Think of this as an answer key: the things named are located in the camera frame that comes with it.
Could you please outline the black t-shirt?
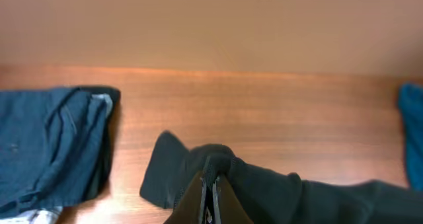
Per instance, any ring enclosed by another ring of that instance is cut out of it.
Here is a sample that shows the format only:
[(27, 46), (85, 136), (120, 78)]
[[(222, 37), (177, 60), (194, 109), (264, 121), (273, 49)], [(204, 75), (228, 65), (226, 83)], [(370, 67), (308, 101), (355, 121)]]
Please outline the black t-shirt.
[(157, 139), (141, 197), (174, 209), (197, 172), (206, 184), (204, 222), (215, 223), (212, 186), (225, 176), (253, 223), (421, 223), (422, 194), (384, 182), (333, 186), (250, 165), (224, 145), (187, 149), (171, 133)]

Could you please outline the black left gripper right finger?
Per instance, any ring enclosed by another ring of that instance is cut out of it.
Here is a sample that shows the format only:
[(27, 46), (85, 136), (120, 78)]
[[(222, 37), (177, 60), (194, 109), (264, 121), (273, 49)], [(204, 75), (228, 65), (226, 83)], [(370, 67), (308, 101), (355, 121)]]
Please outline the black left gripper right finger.
[(218, 176), (212, 186), (216, 224), (253, 224), (225, 176)]

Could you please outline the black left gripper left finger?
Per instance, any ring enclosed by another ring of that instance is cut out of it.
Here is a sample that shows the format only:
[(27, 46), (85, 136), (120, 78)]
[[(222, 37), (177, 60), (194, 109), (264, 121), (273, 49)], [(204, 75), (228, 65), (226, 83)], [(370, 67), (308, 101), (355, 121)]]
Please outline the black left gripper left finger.
[(202, 224), (206, 200), (203, 172), (197, 172), (165, 224)]

